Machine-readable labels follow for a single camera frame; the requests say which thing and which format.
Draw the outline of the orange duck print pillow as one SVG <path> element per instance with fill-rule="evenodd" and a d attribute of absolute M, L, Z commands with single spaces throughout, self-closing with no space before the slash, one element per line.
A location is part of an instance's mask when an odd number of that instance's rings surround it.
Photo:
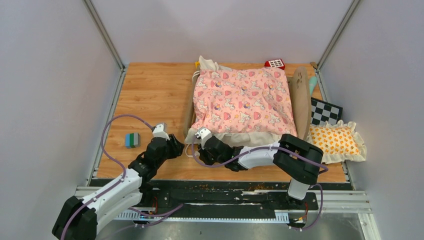
<path fill-rule="evenodd" d="M 339 120 L 331 125 L 311 125 L 307 142 L 323 151 L 322 163 L 335 164 L 345 162 L 364 162 L 367 157 L 367 148 L 361 135 L 355 131 L 356 123 L 344 123 Z"/>

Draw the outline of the mint green massager wand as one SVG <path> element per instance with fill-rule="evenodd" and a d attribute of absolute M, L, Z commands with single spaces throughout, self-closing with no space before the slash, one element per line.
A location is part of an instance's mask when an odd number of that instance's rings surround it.
<path fill-rule="evenodd" d="M 313 76 L 309 79 L 309 92 L 312 95 L 314 92 L 315 87 L 318 84 L 318 79 L 316 76 Z"/>

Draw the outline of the red white grid block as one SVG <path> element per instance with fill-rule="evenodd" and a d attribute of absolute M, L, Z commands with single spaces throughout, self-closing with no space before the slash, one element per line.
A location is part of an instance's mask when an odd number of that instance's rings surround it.
<path fill-rule="evenodd" d="M 285 70 L 286 65 L 283 62 L 282 59 L 274 59 L 274 60 L 268 60 L 264 63 L 265 68 L 278 68 L 281 70 Z"/>

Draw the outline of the black and silver chessboard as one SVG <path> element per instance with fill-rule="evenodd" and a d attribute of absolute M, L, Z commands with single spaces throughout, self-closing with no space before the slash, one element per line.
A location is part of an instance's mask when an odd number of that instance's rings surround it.
<path fill-rule="evenodd" d="M 342 119 L 343 108 L 338 105 L 311 98 L 311 121 L 313 126 L 321 126 L 326 123 L 336 125 Z"/>

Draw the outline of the blue green grey block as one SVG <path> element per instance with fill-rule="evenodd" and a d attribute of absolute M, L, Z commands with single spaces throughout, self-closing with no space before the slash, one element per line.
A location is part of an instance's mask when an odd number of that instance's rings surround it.
<path fill-rule="evenodd" d="M 138 132 L 127 133 L 125 135 L 124 146 L 127 149 L 138 148 L 141 145 L 141 136 Z"/>

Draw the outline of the pink unicorn drawstring bag blanket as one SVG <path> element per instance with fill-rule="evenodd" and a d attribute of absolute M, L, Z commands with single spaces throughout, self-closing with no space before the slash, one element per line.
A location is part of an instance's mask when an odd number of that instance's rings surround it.
<path fill-rule="evenodd" d="M 202 56 L 195 72 L 194 121 L 184 143 L 200 128 L 230 146 L 256 147 L 276 142 L 283 134 L 298 136 L 289 82 L 283 69 L 233 69 Z"/>

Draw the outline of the wooden striped pet bed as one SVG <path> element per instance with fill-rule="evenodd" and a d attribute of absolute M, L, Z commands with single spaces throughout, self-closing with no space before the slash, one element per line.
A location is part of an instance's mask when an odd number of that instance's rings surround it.
<path fill-rule="evenodd" d="M 308 71 L 311 69 L 312 66 L 310 64 L 289 64 L 285 68 L 285 72 L 288 73 L 287 82 L 292 103 L 294 123 L 298 137 L 303 140 L 307 138 L 311 125 L 312 104 L 308 75 Z M 187 107 L 184 114 L 184 123 L 182 125 L 182 134 L 184 137 L 188 136 L 189 129 L 196 118 L 193 96 L 195 84 L 199 75 L 200 67 L 198 66 L 192 75 L 191 90 L 187 98 Z"/>

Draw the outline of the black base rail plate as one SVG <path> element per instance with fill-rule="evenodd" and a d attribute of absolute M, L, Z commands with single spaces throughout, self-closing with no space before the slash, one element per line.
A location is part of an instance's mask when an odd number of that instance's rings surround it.
<path fill-rule="evenodd" d="M 182 205 L 172 217 L 245 220 L 273 219 L 278 211 L 303 216 L 320 208 L 319 193 L 291 200 L 288 187 L 287 182 L 152 180 L 135 206 L 164 214 Z"/>

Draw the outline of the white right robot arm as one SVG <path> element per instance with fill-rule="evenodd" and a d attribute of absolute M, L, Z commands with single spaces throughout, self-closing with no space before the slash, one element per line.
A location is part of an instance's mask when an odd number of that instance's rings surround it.
<path fill-rule="evenodd" d="M 225 167 L 239 172 L 277 166 L 291 177 L 285 201 L 292 209 L 298 209 L 305 203 L 309 188 L 317 184 L 320 174 L 328 171 L 322 163 L 324 152 L 291 134 L 282 135 L 274 143 L 256 147 L 231 147 L 206 128 L 200 129 L 193 139 L 200 140 L 199 157 L 195 160 L 204 167 Z"/>

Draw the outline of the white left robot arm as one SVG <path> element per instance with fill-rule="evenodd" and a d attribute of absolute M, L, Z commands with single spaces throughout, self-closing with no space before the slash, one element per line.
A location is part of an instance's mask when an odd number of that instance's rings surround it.
<path fill-rule="evenodd" d="M 52 234 L 59 240 L 94 240 L 115 217 L 139 204 L 149 206 L 153 193 L 144 187 L 169 159 L 182 155 L 185 145 L 173 134 L 153 137 L 146 150 L 117 178 L 82 198 L 68 198 L 55 221 Z"/>

